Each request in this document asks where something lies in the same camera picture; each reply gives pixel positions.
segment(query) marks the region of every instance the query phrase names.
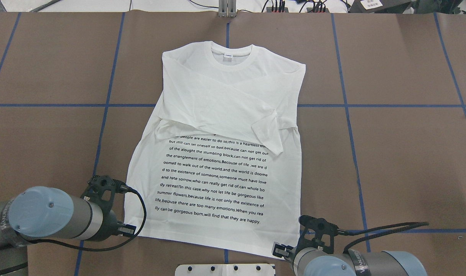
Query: brown table surface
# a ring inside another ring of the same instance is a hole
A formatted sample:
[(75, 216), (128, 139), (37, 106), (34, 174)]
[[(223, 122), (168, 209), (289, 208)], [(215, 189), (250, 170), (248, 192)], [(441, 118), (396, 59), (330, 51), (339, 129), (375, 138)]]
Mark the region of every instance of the brown table surface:
[[(352, 230), (428, 221), (356, 248), (466, 275), (466, 15), (0, 13), (0, 201), (36, 185), (78, 196), (94, 173), (125, 180), (163, 88), (161, 53), (204, 40), (306, 64), (303, 214)], [(351, 240), (336, 237), (336, 251)], [(200, 263), (294, 275), (285, 261), (152, 238), (80, 258), (39, 244), (29, 261), (37, 276), (171, 276)]]

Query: label sticker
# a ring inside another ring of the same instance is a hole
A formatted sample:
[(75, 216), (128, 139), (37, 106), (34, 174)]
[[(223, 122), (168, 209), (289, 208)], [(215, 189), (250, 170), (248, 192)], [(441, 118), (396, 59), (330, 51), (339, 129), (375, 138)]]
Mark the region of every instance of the label sticker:
[(361, 0), (361, 4), (367, 10), (383, 6), (380, 0)]
[(356, 269), (357, 276), (371, 276), (371, 271), (369, 271), (366, 259), (359, 251), (349, 249), (349, 255), (354, 264), (354, 269)]

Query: blue tape line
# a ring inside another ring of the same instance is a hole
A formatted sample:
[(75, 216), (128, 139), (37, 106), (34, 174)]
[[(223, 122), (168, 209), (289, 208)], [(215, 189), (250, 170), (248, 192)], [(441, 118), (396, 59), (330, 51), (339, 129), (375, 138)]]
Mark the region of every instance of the blue tape line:
[[(80, 246), (84, 246), (84, 241), (80, 241)], [(78, 258), (76, 259), (76, 267), (74, 269), (74, 276), (78, 276), (79, 274), (79, 267), (81, 265), (81, 255), (82, 255), (82, 250), (78, 250)]]
[(18, 104), (17, 103), (5, 103), (5, 104), (0, 103), (0, 107), (29, 107), (29, 108), (33, 108), (33, 107), (54, 107), (54, 108), (56, 107), (104, 107), (104, 106), (105, 104), (102, 104), (102, 103), (99, 103), (99, 104), (98, 103), (96, 104), (95, 103), (94, 104), (92, 103), (91, 104), (90, 103), (89, 104), (88, 103), (86, 104), (85, 103), (84, 104), (82, 103), (81, 104), (79, 103), (76, 103), (76, 104), (75, 103), (73, 104), (72, 103), (71, 104), (69, 103), (68, 104), (66, 103), (63, 103), (63, 104), (62, 103), (60, 104), (59, 103), (57, 104), (56, 103), (55, 104), (53, 103), (47, 103), (47, 104), (46, 103), (44, 104), (43, 103), (42, 104), (40, 103), (34, 103), (34, 104), (33, 103), (31, 104), (30, 103), (18, 103)]
[[(361, 230), (349, 230), (350, 232), (358, 232), (358, 231), (361, 231)], [(378, 230), (378, 231), (374, 231), (374, 232), (371, 232), (371, 234), (377, 234), (377, 233), (381, 233), (381, 232), (385, 232), (387, 230)], [(466, 233), (466, 229), (410, 229), (410, 230), (407, 230), (407, 231), (402, 231), (402, 232), (399, 232), (401, 234), (405, 234), (405, 233), (413, 233), (413, 234), (432, 234), (432, 233), (442, 233), (442, 234), (459, 234), (459, 233)]]
[(229, 22), (226, 24), (226, 48), (229, 48)]
[(224, 263), (229, 264), (229, 250), (224, 250)]
[[(120, 20), (119, 37), (117, 38), (117, 46), (115, 48), (114, 64), (112, 65), (112, 73), (110, 74), (110, 83), (109, 83), (109, 89), (107, 93), (107, 101), (105, 102), (105, 111), (103, 112), (102, 127), (100, 128), (100, 137), (98, 138), (98, 147), (96, 148), (95, 164), (93, 166), (93, 175), (96, 174), (96, 167), (98, 166), (98, 160), (100, 159), (100, 150), (102, 146), (103, 130), (105, 129), (105, 122), (107, 121), (107, 113), (109, 109), (110, 95), (112, 94), (112, 85), (114, 83), (114, 75), (115, 75), (115, 67), (117, 66), (117, 58), (119, 57), (120, 39), (122, 38), (122, 28), (124, 27), (124, 19), (125, 19), (125, 12), (122, 13), (122, 19)], [(84, 241), (81, 241), (80, 246), (83, 246), (83, 245), (84, 245)], [(74, 276), (78, 276), (79, 274), (81, 258), (82, 258), (82, 251), (79, 250), (78, 258), (76, 259), (76, 267), (74, 269)]]
[(350, 108), (460, 108), (461, 105), (387, 105), (387, 104), (349, 104)]
[[(79, 104), (79, 103), (71, 103), (71, 104), (66, 104), (66, 103), (0, 103), (0, 107), (106, 107), (107, 104), (102, 104), (102, 103), (94, 103), (94, 104)], [(155, 103), (109, 103), (109, 107), (124, 107), (124, 108), (134, 108), (134, 107), (155, 107)], [(345, 108), (345, 104), (340, 104), (340, 103), (300, 103), (298, 105), (298, 108)], [(462, 105), (389, 105), (389, 104), (359, 104), (359, 103), (353, 103), (353, 104), (347, 104), (347, 107), (349, 108), (462, 108)]]
[(116, 107), (116, 108), (148, 108), (148, 107), (155, 107), (156, 104), (155, 103), (109, 103), (109, 107)]
[(108, 114), (109, 103), (110, 103), (110, 95), (112, 94), (112, 85), (114, 83), (114, 75), (115, 75), (115, 68), (117, 66), (117, 58), (119, 57), (120, 39), (122, 37), (122, 28), (124, 26), (124, 19), (125, 19), (125, 13), (123, 12), (122, 19), (120, 21), (119, 37), (117, 38), (117, 46), (115, 48), (114, 64), (112, 65), (112, 73), (110, 74), (110, 83), (109, 83), (109, 89), (107, 93), (107, 101), (105, 102), (105, 111), (103, 112), (102, 127), (100, 129), (100, 137), (98, 138), (98, 147), (96, 149), (95, 165), (93, 166), (93, 175), (96, 174), (96, 167), (98, 166), (98, 160), (100, 158), (103, 130), (105, 129), (105, 122), (107, 121), (107, 114)]
[[(349, 138), (350, 138), (351, 149), (352, 149), (352, 160), (354, 161), (354, 167), (356, 168), (357, 188), (359, 189), (359, 204), (361, 206), (362, 225), (364, 229), (367, 229), (366, 210), (364, 208), (364, 199), (362, 197), (361, 179), (359, 177), (359, 166), (357, 165), (356, 147), (354, 146), (354, 136), (352, 135), (352, 126), (351, 126), (351, 119), (349, 115), (349, 106), (347, 104), (347, 94), (345, 93), (345, 82), (344, 82), (344, 75), (342, 73), (342, 62), (340, 60), (340, 50), (338, 49), (338, 39), (337, 39), (337, 30), (335, 26), (335, 18), (333, 16), (333, 13), (331, 13), (330, 15), (331, 15), (331, 26), (333, 29), (333, 39), (335, 40), (335, 50), (337, 54), (338, 72), (340, 74), (340, 84), (342, 85), (342, 95), (344, 96), (345, 117), (347, 119), (347, 127), (349, 128)], [(366, 249), (368, 253), (371, 252), (371, 246), (369, 244), (369, 240), (366, 241)]]
[(445, 42), (443, 40), (443, 35), (441, 34), (441, 28), (439, 26), (439, 20), (438, 20), (438, 14), (437, 13), (434, 13), (434, 20), (436, 21), (436, 27), (438, 28), (439, 40), (441, 41), (441, 46), (443, 47), (443, 52), (445, 53), (446, 62), (447, 62), (448, 67), (449, 67), (449, 72), (451, 72), (451, 76), (452, 76), (453, 82), (454, 82), (454, 87), (456, 88), (456, 92), (458, 93), (459, 102), (461, 103), (461, 107), (463, 108), (464, 117), (466, 118), (466, 107), (464, 105), (463, 97), (461, 96), (461, 91), (459, 90), (458, 82), (456, 81), (456, 76), (454, 75), (453, 67), (451, 66), (451, 61), (449, 61), (449, 56), (448, 56), (447, 51), (446, 51), (446, 46), (445, 46)]
[(345, 105), (340, 105), (340, 104), (299, 104), (299, 108), (343, 108)]
[(21, 12), (19, 12), (18, 16), (16, 17), (16, 21), (15, 21), (15, 25), (13, 26), (12, 34), (10, 35), (10, 38), (8, 39), (8, 43), (6, 44), (5, 52), (3, 53), (3, 57), (1, 58), (1, 61), (0, 61), (0, 73), (1, 73), (1, 68), (3, 68), (3, 63), (5, 63), (5, 58), (6, 58), (6, 55), (8, 54), (8, 49), (10, 48), (10, 45), (12, 43), (13, 36), (15, 35), (16, 27), (18, 26), (18, 22), (20, 21), (20, 16), (21, 16)]

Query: electrical cable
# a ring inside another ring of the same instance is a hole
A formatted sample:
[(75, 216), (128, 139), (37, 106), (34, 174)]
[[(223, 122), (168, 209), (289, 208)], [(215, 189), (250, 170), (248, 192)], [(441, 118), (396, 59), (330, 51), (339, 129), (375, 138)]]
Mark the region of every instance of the electrical cable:
[(340, 1), (342, 1), (342, 3), (345, 4), (345, 7), (347, 8), (347, 13), (349, 13), (349, 8), (351, 7), (351, 5), (349, 4), (348, 0), (345, 0), (345, 1), (344, 1), (344, 0), (340, 0)]
[(267, 5), (267, 3), (268, 3), (268, 0), (267, 0), (267, 1), (265, 1), (264, 7), (262, 8), (262, 11), (261, 11), (261, 12), (263, 12), (263, 11), (264, 11), (264, 9), (265, 9), (265, 6)]
[(192, 2), (194, 3), (195, 5), (198, 5), (198, 6), (201, 6), (201, 7), (204, 7), (204, 8), (214, 8), (214, 9), (219, 9), (219, 7), (213, 7), (213, 6), (205, 6), (205, 5), (201, 5), (199, 3), (195, 3), (194, 1), (192, 0), (189, 0), (189, 2)]
[(126, 241), (124, 241), (124, 242), (122, 242), (122, 243), (120, 243), (120, 244), (118, 244), (116, 246), (109, 247), (109, 248), (86, 248), (86, 247), (81, 247), (81, 246), (73, 246), (73, 245), (70, 245), (68, 243), (63, 243), (62, 241), (51, 240), (51, 239), (38, 239), (38, 240), (30, 241), (30, 243), (55, 243), (56, 245), (61, 245), (61, 246), (65, 246), (65, 247), (76, 249), (76, 250), (90, 251), (90, 252), (110, 251), (110, 250), (114, 250), (114, 249), (120, 248), (120, 247), (128, 244), (131, 240), (133, 240), (134, 238), (136, 238), (139, 235), (140, 231), (144, 227), (144, 224), (146, 222), (146, 216), (147, 216), (146, 205), (145, 205), (144, 200), (142, 199), (142, 196), (140, 195), (140, 193), (138, 191), (134, 190), (133, 188), (130, 188), (129, 192), (131, 192), (133, 194), (136, 194), (139, 197), (139, 201), (141, 202), (141, 205), (142, 205), (143, 217), (142, 217), (142, 223), (141, 223), (141, 226), (140, 226), (139, 230), (132, 237), (127, 239)]
[(303, 8), (305, 7), (305, 5), (306, 5), (308, 2), (313, 2), (313, 3), (314, 3), (313, 0), (308, 0), (308, 1), (306, 1), (306, 2), (301, 6), (301, 9), (299, 10), (299, 12), (301, 12), (301, 11), (303, 10)]
[(38, 11), (41, 11), (41, 10), (45, 9), (46, 7), (51, 6), (51, 5), (54, 5), (55, 3), (59, 2), (59, 1), (61, 1), (61, 0), (52, 0), (52, 1), (50, 1), (50, 2), (48, 2), (48, 3), (46, 3), (46, 4), (44, 4), (44, 5), (41, 5), (41, 6), (39, 6), (39, 7), (36, 7), (35, 9), (31, 10), (30, 12), (38, 12)]
[(321, 6), (320, 6), (320, 12), (326, 12), (326, 5), (325, 5), (325, 2), (328, 1), (328, 0), (325, 0), (322, 2)]
[(385, 225), (383, 227), (375, 227), (375, 228), (371, 228), (371, 229), (363, 230), (363, 231), (359, 231), (359, 232), (348, 232), (349, 236), (356, 236), (356, 235), (366, 234), (366, 233), (369, 233), (369, 232), (374, 232), (374, 231), (378, 231), (378, 230), (382, 230), (382, 229), (405, 226), (405, 227), (401, 227), (401, 228), (397, 228), (397, 229), (391, 229), (391, 230), (388, 230), (388, 231), (383, 231), (383, 232), (380, 232), (380, 233), (377, 233), (377, 234), (373, 234), (373, 235), (370, 235), (370, 236), (367, 236), (367, 237), (362, 237), (360, 239), (357, 239), (357, 240), (349, 243), (347, 246), (345, 246), (344, 253), (348, 253), (349, 248), (353, 247), (357, 243), (372, 240), (372, 239), (379, 238), (379, 237), (382, 237), (382, 236), (386, 236), (386, 235), (389, 235), (389, 234), (395, 234), (395, 233), (398, 233), (398, 232), (407, 231), (407, 230), (414, 229), (414, 228), (417, 228), (417, 227), (422, 227), (422, 226), (425, 226), (425, 225), (429, 225), (429, 222), (403, 222), (403, 223)]

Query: metal bracket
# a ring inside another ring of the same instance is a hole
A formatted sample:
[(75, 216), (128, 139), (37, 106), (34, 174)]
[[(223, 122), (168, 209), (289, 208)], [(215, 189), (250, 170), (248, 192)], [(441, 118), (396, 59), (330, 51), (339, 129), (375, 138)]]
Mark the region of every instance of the metal bracket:
[(175, 276), (275, 276), (275, 264), (179, 265)]
[[(299, 223), (304, 226), (305, 229), (299, 237), (298, 245), (296, 246), (296, 254), (304, 248), (311, 247), (323, 250), (323, 252), (327, 254), (333, 254), (334, 237), (338, 235), (349, 235), (348, 231), (338, 229), (337, 225), (327, 222), (324, 218), (314, 218), (309, 215), (302, 215), (299, 217)], [(305, 239), (305, 235), (309, 234), (310, 229), (314, 231), (315, 237), (311, 240)], [(322, 241), (323, 235), (329, 235), (330, 245), (326, 245), (325, 242)]]
[(236, 17), (236, 0), (219, 0), (219, 17)]

